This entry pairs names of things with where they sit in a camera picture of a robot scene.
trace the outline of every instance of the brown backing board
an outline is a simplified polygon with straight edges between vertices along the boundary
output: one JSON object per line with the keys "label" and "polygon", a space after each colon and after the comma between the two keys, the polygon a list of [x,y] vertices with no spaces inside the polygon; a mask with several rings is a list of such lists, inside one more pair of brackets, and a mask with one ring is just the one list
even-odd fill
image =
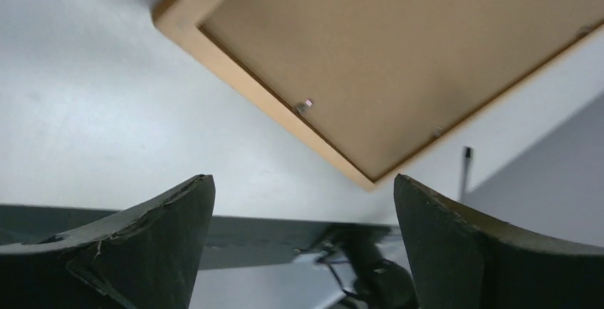
{"label": "brown backing board", "polygon": [[601,0],[224,0],[203,28],[289,106],[312,98],[304,118],[376,181],[602,17]]}

